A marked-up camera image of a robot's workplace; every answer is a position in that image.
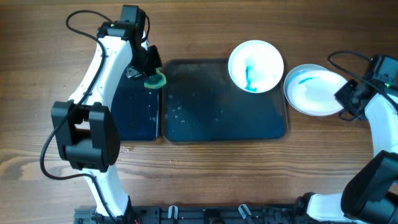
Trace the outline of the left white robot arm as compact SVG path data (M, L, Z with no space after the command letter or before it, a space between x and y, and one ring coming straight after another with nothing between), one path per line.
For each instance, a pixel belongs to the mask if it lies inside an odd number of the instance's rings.
M60 158L86 179L96 206L75 221L137 223L116 162L122 141L151 141L159 132L159 88L165 82L144 22L105 22L95 35L95 56L83 81L51 117Z

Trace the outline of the green yellow sponge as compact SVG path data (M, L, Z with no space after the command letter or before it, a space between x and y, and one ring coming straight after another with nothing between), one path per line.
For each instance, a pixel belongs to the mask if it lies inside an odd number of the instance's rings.
M165 75L160 71L160 68L156 69L156 74L149 77L144 82L144 87L147 89L160 89L167 84Z

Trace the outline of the white plate stained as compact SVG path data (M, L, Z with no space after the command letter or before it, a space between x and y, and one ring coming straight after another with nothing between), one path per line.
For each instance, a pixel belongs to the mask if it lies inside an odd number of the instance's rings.
M240 89L249 93L265 93L281 81L284 61L270 43L249 40L232 51L228 59L228 73Z
M298 65L295 68L293 68L286 76L284 79L284 84L283 84L283 89L284 89L284 95L286 100L289 102L289 104L292 106L292 103L289 100L287 89L290 81L292 81L297 75L300 75L301 73L313 71L313 70L324 70L328 71L327 68L322 67L321 65L313 64L313 63L306 63L302 65Z
M297 111L310 116L329 116L343 109L335 93L347 82L337 73L313 70L290 81L287 93Z

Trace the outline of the small black water tray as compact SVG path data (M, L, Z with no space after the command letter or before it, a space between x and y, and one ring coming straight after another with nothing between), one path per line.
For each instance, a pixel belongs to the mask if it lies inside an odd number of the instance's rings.
M126 67L114 94L111 114L122 141L153 141L159 134L159 90L144 87L145 78Z

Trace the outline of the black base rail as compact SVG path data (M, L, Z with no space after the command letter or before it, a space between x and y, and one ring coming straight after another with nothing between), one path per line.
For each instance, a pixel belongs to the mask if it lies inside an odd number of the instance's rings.
M292 205L248 207L169 207L135 206L124 215L110 218L93 208L75 210L75 223L142 223L142 224L210 224L210 223L313 223L309 218L294 214Z

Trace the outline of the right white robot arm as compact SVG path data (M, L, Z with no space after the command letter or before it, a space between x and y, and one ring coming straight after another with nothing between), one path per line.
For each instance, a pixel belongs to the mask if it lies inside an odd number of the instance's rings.
M397 88L373 82L364 99L373 158L339 194L309 192L290 213L292 223L397 223Z

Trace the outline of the large black tray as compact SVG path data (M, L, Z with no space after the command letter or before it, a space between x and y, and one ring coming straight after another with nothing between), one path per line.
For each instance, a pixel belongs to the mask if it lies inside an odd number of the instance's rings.
M174 59L162 71L161 127L168 141L279 139L288 130L281 86L265 93L240 89L227 58Z

